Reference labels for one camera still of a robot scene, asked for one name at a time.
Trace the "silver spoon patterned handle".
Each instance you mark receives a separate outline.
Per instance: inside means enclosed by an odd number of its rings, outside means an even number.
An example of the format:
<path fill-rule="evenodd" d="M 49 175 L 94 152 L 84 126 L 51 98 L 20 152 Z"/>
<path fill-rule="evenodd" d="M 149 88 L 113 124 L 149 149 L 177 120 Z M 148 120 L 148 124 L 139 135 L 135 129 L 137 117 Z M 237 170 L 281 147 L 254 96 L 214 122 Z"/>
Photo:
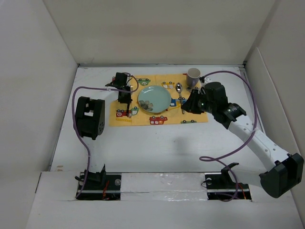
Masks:
<path fill-rule="evenodd" d="M 180 104 L 183 105 L 185 98 L 182 96 L 182 91 L 183 91 L 182 85 L 180 83 L 177 83 L 176 86 L 175 86 L 175 89 L 176 89 L 176 92 L 179 95 Z"/>

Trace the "purple ceramic mug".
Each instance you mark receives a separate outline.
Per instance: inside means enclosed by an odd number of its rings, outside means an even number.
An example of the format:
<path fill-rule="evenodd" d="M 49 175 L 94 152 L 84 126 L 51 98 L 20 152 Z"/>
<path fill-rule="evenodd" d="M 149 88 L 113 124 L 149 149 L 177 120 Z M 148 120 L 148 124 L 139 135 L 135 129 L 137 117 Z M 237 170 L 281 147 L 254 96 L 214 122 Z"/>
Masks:
<path fill-rule="evenodd" d="M 190 68 L 186 73 L 186 84 L 191 88 L 195 87 L 199 81 L 200 76 L 201 72 L 199 69 Z"/>

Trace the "silver fork patterned handle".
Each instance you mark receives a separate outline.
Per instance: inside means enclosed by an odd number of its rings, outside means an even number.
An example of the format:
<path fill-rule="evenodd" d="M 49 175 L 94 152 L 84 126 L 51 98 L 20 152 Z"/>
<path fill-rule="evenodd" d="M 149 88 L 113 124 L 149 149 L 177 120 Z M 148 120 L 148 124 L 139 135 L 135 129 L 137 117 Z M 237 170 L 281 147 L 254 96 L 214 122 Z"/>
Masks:
<path fill-rule="evenodd" d="M 132 112 L 131 112 L 131 103 L 129 103 L 128 105 L 127 105 L 127 116 L 129 117 L 129 118 L 131 118 L 131 116 L 132 116 Z"/>

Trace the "yellow car-print cloth placemat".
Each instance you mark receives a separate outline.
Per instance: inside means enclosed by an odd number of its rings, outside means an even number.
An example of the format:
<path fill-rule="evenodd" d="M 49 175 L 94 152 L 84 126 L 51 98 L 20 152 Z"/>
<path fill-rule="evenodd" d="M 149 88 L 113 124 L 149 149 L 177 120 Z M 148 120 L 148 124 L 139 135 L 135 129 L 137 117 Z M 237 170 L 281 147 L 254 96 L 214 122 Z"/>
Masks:
<path fill-rule="evenodd" d="M 131 112 L 132 116 L 127 116 L 127 105 L 121 104 L 117 100 L 110 105 L 110 126 L 144 126 L 144 125 L 169 125 L 169 124 L 190 124 L 207 123 L 208 116 L 203 114 L 183 113 L 179 101 L 179 95 L 175 86 L 180 83 L 183 87 L 182 96 L 184 102 L 190 96 L 191 88 L 186 84 L 186 74 L 157 74 L 157 75 L 137 75 L 136 80 L 131 80 L 132 88 L 139 84 L 139 89 L 132 94 Z M 171 95 L 171 104 L 169 108 L 161 113 L 149 113 L 140 108 L 138 104 L 139 92 L 152 85 L 162 86 L 167 89 Z"/>

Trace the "green floral ceramic plate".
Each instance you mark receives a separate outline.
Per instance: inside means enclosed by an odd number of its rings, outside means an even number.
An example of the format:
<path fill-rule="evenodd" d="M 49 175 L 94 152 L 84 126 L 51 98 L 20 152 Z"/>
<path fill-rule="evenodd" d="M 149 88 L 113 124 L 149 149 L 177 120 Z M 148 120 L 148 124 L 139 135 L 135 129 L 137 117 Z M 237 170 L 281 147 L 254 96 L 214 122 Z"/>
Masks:
<path fill-rule="evenodd" d="M 169 108 L 171 95 L 162 86 L 152 85 L 143 88 L 138 95 L 140 108 L 149 113 L 161 113 Z"/>

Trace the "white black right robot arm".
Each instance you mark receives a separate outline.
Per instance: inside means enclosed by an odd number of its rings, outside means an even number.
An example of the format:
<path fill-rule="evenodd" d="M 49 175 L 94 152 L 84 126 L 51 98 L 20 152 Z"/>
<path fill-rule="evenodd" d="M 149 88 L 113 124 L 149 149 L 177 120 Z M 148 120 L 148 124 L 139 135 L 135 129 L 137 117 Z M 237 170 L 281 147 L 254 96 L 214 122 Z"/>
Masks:
<path fill-rule="evenodd" d="M 266 171 L 258 173 L 255 185 L 262 187 L 271 197 L 279 198 L 301 182 L 303 157 L 298 153 L 288 153 L 256 129 L 241 106 L 228 102 L 220 82 L 192 89 L 182 109 L 192 114 L 210 113 L 215 121 L 240 138 L 263 163 Z"/>

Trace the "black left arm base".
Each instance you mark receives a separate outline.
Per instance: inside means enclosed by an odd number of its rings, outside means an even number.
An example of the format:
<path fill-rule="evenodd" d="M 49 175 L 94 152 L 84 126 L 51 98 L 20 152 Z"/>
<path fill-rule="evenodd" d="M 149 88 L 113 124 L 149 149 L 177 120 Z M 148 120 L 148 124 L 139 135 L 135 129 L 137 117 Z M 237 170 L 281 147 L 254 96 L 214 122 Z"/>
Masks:
<path fill-rule="evenodd" d="M 113 173 L 89 173 L 84 188 L 81 191 L 84 173 L 75 177 L 78 181 L 77 200 L 121 200 L 122 175 Z"/>

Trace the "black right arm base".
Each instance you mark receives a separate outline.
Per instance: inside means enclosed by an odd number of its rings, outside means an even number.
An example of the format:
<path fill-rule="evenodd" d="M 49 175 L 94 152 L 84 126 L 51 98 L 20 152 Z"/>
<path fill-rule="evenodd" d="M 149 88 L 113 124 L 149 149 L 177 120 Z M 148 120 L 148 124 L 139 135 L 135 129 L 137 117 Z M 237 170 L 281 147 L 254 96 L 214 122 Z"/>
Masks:
<path fill-rule="evenodd" d="M 236 191 L 236 182 L 230 177 L 229 170 L 225 167 L 220 172 L 205 173 L 204 178 L 205 180 L 201 183 L 201 186 L 206 189 L 208 200 L 252 199 L 248 184 L 238 183 Z"/>

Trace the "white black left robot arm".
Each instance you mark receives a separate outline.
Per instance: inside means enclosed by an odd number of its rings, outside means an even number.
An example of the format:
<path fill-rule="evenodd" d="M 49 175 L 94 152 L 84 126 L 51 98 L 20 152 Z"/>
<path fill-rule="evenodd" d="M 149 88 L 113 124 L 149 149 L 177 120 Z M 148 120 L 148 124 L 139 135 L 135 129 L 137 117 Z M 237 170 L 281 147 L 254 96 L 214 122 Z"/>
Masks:
<path fill-rule="evenodd" d="M 76 94 L 79 90 L 96 90 L 96 91 L 115 91 L 118 92 L 118 101 L 124 104 L 130 104 L 132 99 L 131 95 L 139 88 L 136 84 L 135 89 L 132 89 L 129 82 L 135 79 L 130 73 L 116 73 L 114 79 L 105 85 L 104 88 L 98 87 L 77 87 L 71 99 L 72 123 L 73 129 L 77 138 L 87 151 L 87 168 L 84 171 L 83 178 L 77 177 L 76 179 L 83 184 L 89 180 L 89 169 L 91 162 L 91 150 L 84 142 L 83 138 L 88 137 L 95 140 L 100 136 L 104 129 L 105 124 L 105 101 L 101 99 L 91 99 L 89 97 L 80 96 L 76 99 Z"/>

